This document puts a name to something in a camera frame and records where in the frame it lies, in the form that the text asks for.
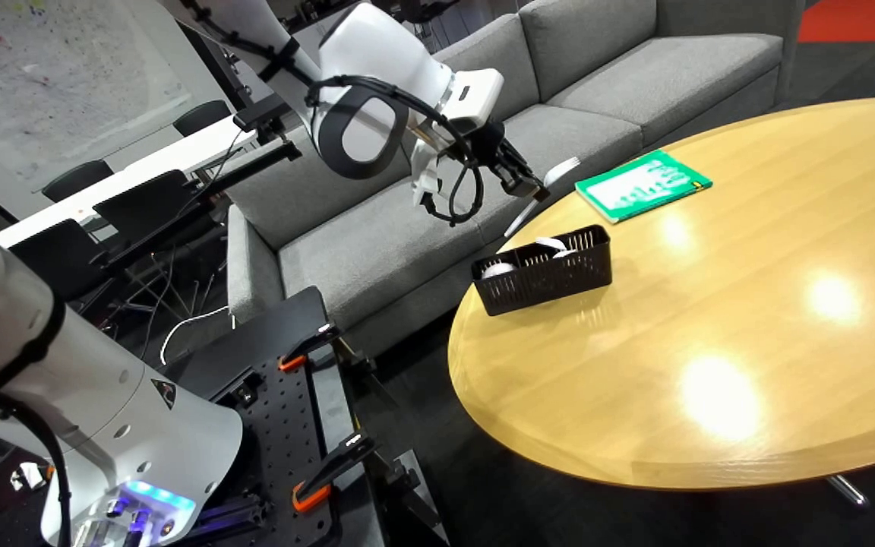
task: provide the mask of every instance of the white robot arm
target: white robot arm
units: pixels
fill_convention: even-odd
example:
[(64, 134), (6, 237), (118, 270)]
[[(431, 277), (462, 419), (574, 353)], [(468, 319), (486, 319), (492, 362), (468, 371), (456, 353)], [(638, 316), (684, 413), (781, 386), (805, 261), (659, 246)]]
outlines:
[[(264, 0), (161, 0), (182, 24), (234, 49), (298, 112), (322, 161), (349, 179), (380, 173), (413, 137), (410, 167), (419, 204), (450, 225), (477, 213), (489, 167), (507, 194), (544, 198), (541, 179), (504, 140), (489, 112), (504, 85), (498, 70), (450, 70), (374, 3), (349, 9), (319, 43), (316, 61), (286, 33)], [(474, 173), (477, 191), (456, 213), (438, 161)]]
[[(61, 447), (46, 453), (18, 419), (36, 413)], [(243, 422), (137, 362), (55, 301), (52, 289), (0, 249), (0, 438), (67, 471), (70, 520), (61, 526), (61, 483), (52, 480), (43, 538), (61, 529), (179, 541), (228, 474)]]
[[(434, 164), (444, 155), (474, 176), (489, 167), (510, 194), (544, 198), (501, 128), (489, 125), (501, 76), (450, 70), (371, 3), (359, 3), (325, 36), (319, 61), (295, 46), (264, 0), (161, 3), (246, 58), (301, 115), (331, 170), (374, 176), (410, 134), (422, 204), (453, 225), (477, 213), (480, 179), (468, 213), (438, 213), (434, 194), (444, 188)], [(58, 444), (46, 453), (0, 410), (0, 438), (67, 471), (67, 480), (52, 480), (43, 514), (43, 538), (52, 544), (70, 544), (70, 529), (79, 544), (137, 526), (158, 544), (185, 538), (243, 441), (234, 410), (188, 395), (76, 313), (64, 313), (49, 286), (3, 249), (0, 407), (39, 416), (39, 428)]]

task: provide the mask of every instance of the wooden table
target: wooden table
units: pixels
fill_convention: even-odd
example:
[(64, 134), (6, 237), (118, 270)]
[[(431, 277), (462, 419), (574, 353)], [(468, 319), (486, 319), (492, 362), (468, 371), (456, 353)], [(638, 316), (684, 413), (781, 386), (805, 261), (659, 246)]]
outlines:
[(614, 286), (486, 316), (450, 377), (513, 453), (586, 480), (729, 489), (875, 465), (875, 100), (668, 146), (711, 191), (623, 225), (577, 194), (510, 246), (599, 222)]

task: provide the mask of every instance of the table leg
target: table leg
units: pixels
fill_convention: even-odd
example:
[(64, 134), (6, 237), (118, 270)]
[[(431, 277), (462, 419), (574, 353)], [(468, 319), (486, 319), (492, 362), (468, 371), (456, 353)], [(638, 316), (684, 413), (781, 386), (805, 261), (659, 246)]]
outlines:
[(851, 504), (866, 507), (869, 498), (842, 474), (826, 477), (826, 483)]

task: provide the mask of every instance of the gray sofa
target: gray sofa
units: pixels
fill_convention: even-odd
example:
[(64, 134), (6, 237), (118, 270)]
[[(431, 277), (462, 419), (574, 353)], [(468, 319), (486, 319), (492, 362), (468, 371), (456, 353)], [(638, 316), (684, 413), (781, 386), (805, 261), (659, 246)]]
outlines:
[[(450, 67), (498, 67), (492, 119), (535, 173), (577, 155), (571, 179), (681, 134), (753, 115), (787, 85), (802, 0), (535, 0), (438, 52)], [(231, 188), (228, 307), (237, 322), (319, 286), (334, 322), (380, 353), (453, 310), (468, 264), (501, 246), (523, 204), (486, 185), (459, 228), (413, 204), (407, 161), (340, 179), (301, 131), (298, 161)]]

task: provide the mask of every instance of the green sign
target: green sign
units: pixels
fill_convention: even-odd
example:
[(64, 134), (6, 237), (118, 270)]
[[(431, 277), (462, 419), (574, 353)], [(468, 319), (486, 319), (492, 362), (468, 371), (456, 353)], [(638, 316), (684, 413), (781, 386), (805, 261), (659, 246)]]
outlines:
[(702, 188), (711, 188), (711, 179), (662, 149), (577, 182), (577, 191), (611, 222), (641, 216)]

